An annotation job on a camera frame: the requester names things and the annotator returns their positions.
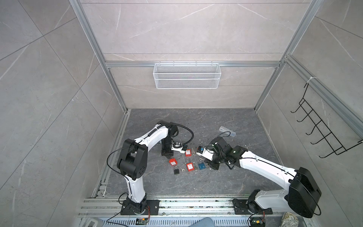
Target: wire mesh basket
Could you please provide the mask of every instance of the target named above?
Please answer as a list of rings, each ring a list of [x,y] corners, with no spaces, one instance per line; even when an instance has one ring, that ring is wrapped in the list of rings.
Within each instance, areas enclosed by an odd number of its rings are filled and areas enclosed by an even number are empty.
[[[221,69],[217,63],[158,63],[153,75],[157,89],[217,88]]]

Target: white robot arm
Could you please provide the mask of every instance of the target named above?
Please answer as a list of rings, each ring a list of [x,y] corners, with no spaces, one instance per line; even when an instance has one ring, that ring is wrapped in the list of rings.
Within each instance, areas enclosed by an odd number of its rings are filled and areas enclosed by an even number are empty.
[[[179,145],[178,143],[177,146],[174,146],[172,140],[172,137],[175,137],[179,133],[178,126],[191,132],[192,137],[185,144],[189,143],[194,137],[193,132],[190,129],[183,125],[165,121],[159,121],[153,129],[141,137],[134,140],[127,139],[123,143],[117,161],[117,167],[126,179],[127,188],[129,190],[127,198],[129,200],[130,208],[136,214],[144,212],[146,205],[146,193],[143,186],[142,175],[146,170],[148,151],[161,141],[161,155],[163,156],[168,158],[173,156],[174,150],[181,153],[185,152],[183,145]]]
[[[205,157],[205,162],[214,170],[219,169],[220,163],[228,167],[235,165],[256,172],[282,187],[273,191],[254,190],[247,200],[251,212],[272,208],[296,212],[306,218],[313,216],[321,191],[307,169],[281,166],[241,146],[232,148],[222,137],[216,137],[207,147],[198,147],[197,155]]]

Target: black wire rack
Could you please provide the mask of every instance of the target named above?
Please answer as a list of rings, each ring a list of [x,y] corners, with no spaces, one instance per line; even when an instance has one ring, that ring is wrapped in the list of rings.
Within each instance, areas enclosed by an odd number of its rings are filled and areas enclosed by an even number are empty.
[[[307,117],[309,117],[310,118],[310,120],[314,123],[314,127],[313,127],[313,129],[311,130],[311,132],[310,133],[305,133],[306,135],[311,135],[312,133],[313,133],[313,131],[314,131],[314,129],[316,128],[316,129],[318,129],[319,130],[319,132],[320,132],[320,134],[323,136],[323,138],[321,138],[318,142],[315,142],[315,143],[312,143],[312,142],[310,142],[311,144],[317,144],[317,143],[319,143],[320,141],[322,141],[322,140],[325,140],[328,144],[329,144],[329,146],[330,146],[330,148],[332,149],[332,152],[331,153],[329,153],[328,155],[326,155],[326,156],[323,156],[323,157],[321,157],[321,156],[319,156],[320,158],[326,158],[326,157],[328,157],[329,155],[331,155],[331,154],[333,154],[333,153],[335,153],[336,155],[340,155],[340,154],[343,154],[344,152],[346,152],[346,151],[348,151],[348,150],[350,150],[350,149],[352,149],[352,148],[354,148],[354,147],[356,147],[356,146],[358,146],[359,144],[361,144],[362,142],[363,142],[363,139],[362,140],[360,140],[360,141],[358,141],[358,143],[356,144],[356,145],[354,145],[354,146],[352,146],[352,147],[350,147],[350,148],[345,148],[344,147],[344,145],[338,140],[338,138],[334,135],[334,133],[330,130],[330,128],[325,124],[325,122],[321,119],[321,117],[318,115],[318,113],[317,112],[315,112],[315,110],[310,106],[310,104],[306,101],[306,99],[305,99],[305,94],[306,94],[306,91],[307,91],[307,88],[308,88],[308,86],[309,86],[309,84],[308,83],[306,83],[305,84],[305,86],[304,86],[304,88],[306,87],[306,89],[305,89],[305,92],[304,92],[304,95],[302,96],[302,99],[300,100],[300,102],[299,102],[299,107],[295,110],[295,111],[290,111],[291,113],[295,113],[296,111],[298,111],[298,109],[300,109],[300,108],[302,108],[303,110],[304,110],[304,112],[306,113],[306,116],[301,120],[301,121],[299,121],[299,120],[297,120],[297,122],[302,122],[303,120],[305,120]],[[304,104],[304,103],[306,103],[310,108],[311,108],[311,111],[309,111],[309,112],[307,112],[306,111],[306,109],[302,106],[302,104]],[[311,113],[315,113],[316,114],[316,116],[318,116],[318,118],[319,118],[319,121],[316,123],[312,118],[311,118],[311,116],[310,116],[310,114]],[[323,123],[324,125],[325,125],[325,127],[329,130],[329,132],[328,132],[328,134],[326,134],[326,135],[324,135],[323,133],[322,133],[322,131],[319,129],[319,126],[318,126],[318,124],[320,124],[320,123]],[[326,139],[326,137],[328,136],[328,135],[332,135],[332,136],[334,136],[334,138],[337,140],[337,142],[340,144],[340,147],[339,148],[337,148],[337,149],[334,149],[332,146],[331,146],[331,144],[330,144],[330,142]]]

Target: aluminum frame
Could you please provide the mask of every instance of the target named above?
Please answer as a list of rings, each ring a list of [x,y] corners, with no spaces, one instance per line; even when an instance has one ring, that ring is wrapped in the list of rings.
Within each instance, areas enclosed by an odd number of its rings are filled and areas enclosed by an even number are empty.
[[[302,64],[293,56],[287,55],[287,64],[295,70],[301,78],[309,82],[311,88],[326,101],[329,106],[360,136],[363,138],[363,120],[351,110],[342,100],[340,100],[329,88],[327,88],[318,78],[314,77]]]
[[[115,82],[115,79],[113,78],[109,68],[107,68],[106,64],[105,64],[105,58],[102,54],[102,51],[101,51],[101,48],[99,47],[98,45],[98,42],[96,40],[96,37],[92,31],[92,28],[88,22],[88,19],[86,17],[86,14],[85,12],[83,11],[83,8],[81,6],[81,3],[79,2],[79,0],[69,0],[70,4],[72,5],[73,7],[73,10],[74,10],[74,13],[76,14],[82,28],[83,28],[83,31],[85,32],[86,34],[86,37],[89,41],[89,43],[91,44],[91,47],[93,49],[93,52],[95,53],[98,61],[99,61],[99,64],[101,65],[101,68],[103,70],[103,72],[105,73],[106,75],[106,78],[107,80],[109,81],[110,85],[111,85],[111,88],[113,90],[113,92],[115,93],[116,95],[116,98],[117,98],[117,101],[118,103],[120,104],[123,112],[125,113],[127,111],[127,107],[126,107],[126,104],[121,96],[121,93],[117,87],[117,84]]]
[[[207,64],[217,63],[220,67],[279,67],[279,61],[107,61],[108,68],[113,67],[154,67],[155,64]]]
[[[155,217],[223,217],[250,215],[234,214],[232,200],[248,199],[249,195],[179,195],[179,196],[148,196],[148,199],[160,200],[159,213]],[[118,196],[85,199],[78,207],[78,217],[112,217],[122,208]],[[282,216],[282,210],[273,210],[269,216]],[[126,218],[140,215],[122,215]]]
[[[130,116],[129,110],[122,116],[119,130],[116,133],[116,139],[114,141],[112,149],[110,150],[110,153],[121,146],[121,143],[122,143],[121,139],[123,137],[123,133],[125,132],[125,128],[127,125],[127,121],[129,120],[129,116]],[[110,165],[111,166],[115,163],[116,157],[117,157],[117,153],[113,153],[110,156],[110,160],[111,160]],[[106,162],[105,162],[105,164],[102,168],[102,171],[101,171],[99,185],[97,186],[97,189],[94,190],[92,197],[96,198],[97,196],[102,196],[102,197],[105,196],[107,183],[108,183],[111,172],[112,172],[112,170],[110,168],[108,168],[108,166],[106,165]]]
[[[225,217],[210,217],[216,226],[226,226],[226,227],[242,227],[248,226],[248,217],[235,217],[235,216],[225,216]],[[140,225],[136,224],[136,218],[116,218],[114,217],[110,221],[112,223],[106,223],[108,218],[101,218],[103,220],[103,226],[112,226],[114,227],[114,223],[119,223],[120,225],[126,225],[128,227],[139,227]],[[187,227],[192,224],[197,223],[198,221],[204,219],[204,217],[152,217],[148,222],[147,226],[150,227]]]
[[[299,43],[301,37],[306,32],[307,28],[309,27],[311,21],[313,20],[315,14],[317,13],[318,9],[323,4],[323,2],[324,2],[324,0],[312,0],[312,2],[310,3],[308,9],[305,12],[304,17],[302,18],[302,20],[301,20],[301,22],[299,24],[299,27],[297,28],[294,36],[292,37],[289,45],[287,46],[284,54],[282,55],[282,58],[280,60],[279,68],[276,69],[273,72],[272,76],[270,77],[270,80],[267,82],[264,90],[262,91],[261,96],[257,100],[257,103],[254,106],[255,111],[258,111],[260,109],[262,103],[266,99],[267,95],[270,93],[270,90],[271,90],[272,86],[275,84],[275,82],[276,82],[282,68],[286,64],[286,61],[285,61],[286,57],[288,55],[292,54],[292,52],[296,48],[296,46]]]

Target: black padlock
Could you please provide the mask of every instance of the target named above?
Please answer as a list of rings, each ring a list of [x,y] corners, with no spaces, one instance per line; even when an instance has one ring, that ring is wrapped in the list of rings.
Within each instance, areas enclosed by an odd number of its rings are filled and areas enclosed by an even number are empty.
[[[177,166],[174,167],[174,175],[179,174],[179,168]]]

